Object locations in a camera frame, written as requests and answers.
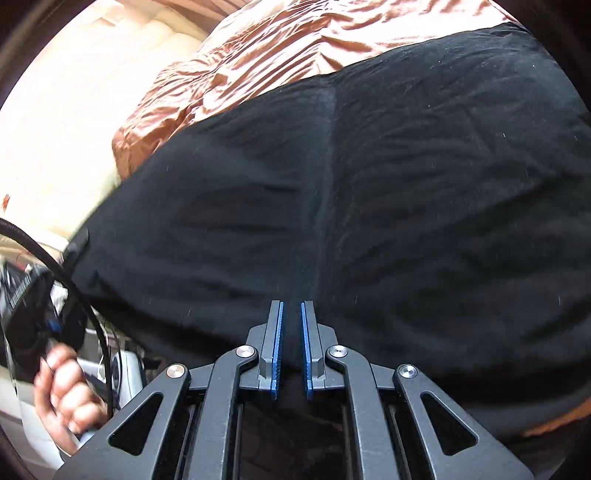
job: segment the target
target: person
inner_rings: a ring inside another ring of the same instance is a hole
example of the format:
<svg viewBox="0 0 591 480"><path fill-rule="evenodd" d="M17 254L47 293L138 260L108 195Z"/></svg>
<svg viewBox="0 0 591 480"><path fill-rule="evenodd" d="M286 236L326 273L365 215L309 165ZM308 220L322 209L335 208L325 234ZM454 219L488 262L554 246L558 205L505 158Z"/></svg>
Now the person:
<svg viewBox="0 0 591 480"><path fill-rule="evenodd" d="M106 403L86 381L77 353L60 343L41 359L34 381L35 411L51 439L68 455L78 444L72 434L103 426Z"/></svg>

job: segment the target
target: black cloth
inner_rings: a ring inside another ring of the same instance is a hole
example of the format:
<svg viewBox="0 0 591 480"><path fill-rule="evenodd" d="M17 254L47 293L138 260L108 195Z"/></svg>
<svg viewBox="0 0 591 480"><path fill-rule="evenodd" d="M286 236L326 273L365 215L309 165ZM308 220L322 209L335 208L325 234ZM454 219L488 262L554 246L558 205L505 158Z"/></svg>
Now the black cloth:
<svg viewBox="0 0 591 480"><path fill-rule="evenodd" d="M397 48L172 137L88 219L74 280L191 367L272 299L299 366L314 300L344 345L516 434L591 395L586 114L518 25Z"/></svg>

